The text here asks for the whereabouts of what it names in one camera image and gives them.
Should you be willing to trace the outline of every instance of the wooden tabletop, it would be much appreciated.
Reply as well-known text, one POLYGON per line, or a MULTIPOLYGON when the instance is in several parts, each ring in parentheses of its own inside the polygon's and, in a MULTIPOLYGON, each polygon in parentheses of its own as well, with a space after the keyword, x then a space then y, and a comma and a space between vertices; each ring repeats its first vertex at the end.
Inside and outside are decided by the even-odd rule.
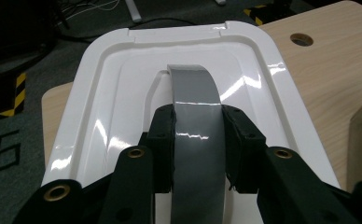
MULTIPOLYGON (((362 6, 343 1, 260 28, 280 50, 345 189, 350 118, 362 106, 362 6), (290 36, 296 33, 310 36, 313 44, 294 44, 290 36)), ((53 88, 42 98, 46 162, 71 87, 53 88)))

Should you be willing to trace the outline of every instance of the wooden table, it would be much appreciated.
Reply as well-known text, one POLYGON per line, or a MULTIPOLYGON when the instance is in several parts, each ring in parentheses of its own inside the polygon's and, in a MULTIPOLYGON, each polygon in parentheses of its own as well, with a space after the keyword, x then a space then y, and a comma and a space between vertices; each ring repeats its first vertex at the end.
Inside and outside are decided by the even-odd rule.
MULTIPOLYGON (((344 1, 260 26, 283 55, 327 155, 346 187, 348 128, 362 106, 362 6, 344 1), (290 40, 294 33, 313 39, 310 47, 290 40)), ((46 162, 72 83, 42 98, 46 162)))

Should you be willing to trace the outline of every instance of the gray tape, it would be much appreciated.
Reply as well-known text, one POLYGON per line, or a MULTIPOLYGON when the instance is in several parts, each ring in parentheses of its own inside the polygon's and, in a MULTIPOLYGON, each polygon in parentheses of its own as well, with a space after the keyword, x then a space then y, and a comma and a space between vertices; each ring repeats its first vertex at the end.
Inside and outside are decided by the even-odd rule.
POLYGON ((172 224, 222 223, 225 137, 221 102, 199 65, 169 65, 176 114, 172 224))

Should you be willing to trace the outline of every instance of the gray tape roll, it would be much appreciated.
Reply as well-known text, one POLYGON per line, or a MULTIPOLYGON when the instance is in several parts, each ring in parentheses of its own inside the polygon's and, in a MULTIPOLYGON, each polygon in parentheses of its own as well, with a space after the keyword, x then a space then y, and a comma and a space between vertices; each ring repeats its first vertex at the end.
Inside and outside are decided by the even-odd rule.
POLYGON ((176 114, 172 224, 222 223, 225 137, 221 102, 199 65, 169 65, 176 114))

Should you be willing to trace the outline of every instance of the white plastic tray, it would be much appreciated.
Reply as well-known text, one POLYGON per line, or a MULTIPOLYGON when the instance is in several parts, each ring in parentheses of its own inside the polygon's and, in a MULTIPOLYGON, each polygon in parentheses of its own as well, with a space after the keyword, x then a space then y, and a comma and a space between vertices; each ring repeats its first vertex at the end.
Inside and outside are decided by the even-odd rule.
MULTIPOLYGON (((65 108, 43 185, 71 178, 83 187, 113 172, 138 143, 155 109, 172 103, 168 64, 199 64, 222 104, 236 106, 268 146, 296 150, 325 182, 339 184, 297 88, 272 39, 255 26, 224 24, 116 30, 86 50, 65 108)), ((157 195, 157 223, 169 223, 171 195, 157 195)), ((224 223, 261 223, 255 195, 226 192, 224 223)))

